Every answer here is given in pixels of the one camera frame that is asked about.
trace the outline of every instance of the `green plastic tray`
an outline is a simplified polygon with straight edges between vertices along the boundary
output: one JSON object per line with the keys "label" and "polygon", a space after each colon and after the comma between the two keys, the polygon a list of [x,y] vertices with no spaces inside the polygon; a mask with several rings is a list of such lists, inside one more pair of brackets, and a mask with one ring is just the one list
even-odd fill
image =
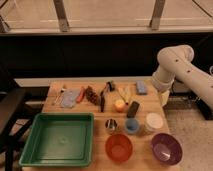
{"label": "green plastic tray", "polygon": [[33,122],[21,166],[86,167],[91,162],[93,114],[38,114]]}

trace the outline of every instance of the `blue cup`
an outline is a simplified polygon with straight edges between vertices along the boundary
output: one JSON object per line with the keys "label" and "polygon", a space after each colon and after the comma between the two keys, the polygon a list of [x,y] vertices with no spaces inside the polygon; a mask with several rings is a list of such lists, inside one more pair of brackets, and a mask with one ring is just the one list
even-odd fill
{"label": "blue cup", "polygon": [[125,122],[124,129],[127,134],[137,134],[140,129],[140,124],[136,119],[129,118]]}

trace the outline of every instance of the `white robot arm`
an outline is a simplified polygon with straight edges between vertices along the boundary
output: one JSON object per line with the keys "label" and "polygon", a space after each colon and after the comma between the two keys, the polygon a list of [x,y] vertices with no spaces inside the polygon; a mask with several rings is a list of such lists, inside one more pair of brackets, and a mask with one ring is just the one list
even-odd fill
{"label": "white robot arm", "polygon": [[152,75],[152,84],[159,92],[165,92],[177,77],[213,109],[213,77],[192,65],[193,57],[194,51],[188,45],[160,50],[159,67]]}

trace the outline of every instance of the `black wall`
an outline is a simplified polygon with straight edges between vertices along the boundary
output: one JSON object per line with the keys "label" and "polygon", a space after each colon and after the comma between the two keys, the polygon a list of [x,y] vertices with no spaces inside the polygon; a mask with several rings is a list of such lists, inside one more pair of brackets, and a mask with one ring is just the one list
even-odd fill
{"label": "black wall", "polygon": [[151,75],[156,55],[166,46],[189,44],[193,63],[213,65],[213,33],[0,36],[0,60],[13,77]]}

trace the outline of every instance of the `metal stand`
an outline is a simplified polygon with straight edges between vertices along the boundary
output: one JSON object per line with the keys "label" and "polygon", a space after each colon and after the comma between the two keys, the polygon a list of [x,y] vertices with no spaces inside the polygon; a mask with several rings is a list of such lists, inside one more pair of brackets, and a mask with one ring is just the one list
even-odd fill
{"label": "metal stand", "polygon": [[58,17],[59,29],[61,30],[61,32],[68,32],[69,23],[67,20],[63,0],[53,0],[53,2],[55,5],[57,17]]}
{"label": "metal stand", "polygon": [[160,26],[160,19],[163,13],[164,5],[166,0],[156,0],[155,7],[152,14],[152,19],[150,22],[150,27],[152,30],[158,30]]}
{"label": "metal stand", "polygon": [[4,21],[4,19],[0,15],[0,33],[7,33],[9,31],[10,31],[9,25]]}

